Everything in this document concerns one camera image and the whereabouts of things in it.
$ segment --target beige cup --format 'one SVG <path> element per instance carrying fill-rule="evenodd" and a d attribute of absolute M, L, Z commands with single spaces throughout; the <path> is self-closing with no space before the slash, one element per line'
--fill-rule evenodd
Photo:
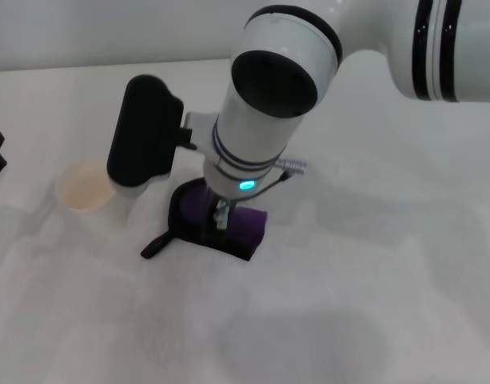
<path fill-rule="evenodd" d="M 117 194 L 103 160 L 87 160 L 69 166 L 58 179 L 59 203 L 83 229 L 111 237 L 126 227 L 135 200 Z"/>

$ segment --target purple object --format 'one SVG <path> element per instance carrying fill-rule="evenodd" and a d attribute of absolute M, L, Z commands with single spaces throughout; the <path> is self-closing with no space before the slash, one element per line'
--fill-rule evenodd
<path fill-rule="evenodd" d="M 154 239 L 141 256 L 153 258 L 172 240 L 180 238 L 249 261 L 264 238 L 268 214 L 243 206 L 234 207 L 227 230 L 221 231 L 216 229 L 211 217 L 215 204 L 215 196 L 209 191 L 204 178 L 179 186 L 170 201 L 169 229 Z"/>
<path fill-rule="evenodd" d="M 210 195 L 205 184 L 187 190 L 179 201 L 183 218 L 194 225 L 203 226 L 211 199 Z M 267 212 L 237 206 L 229 216 L 225 236 L 243 246 L 256 249 L 264 238 L 267 219 Z"/>

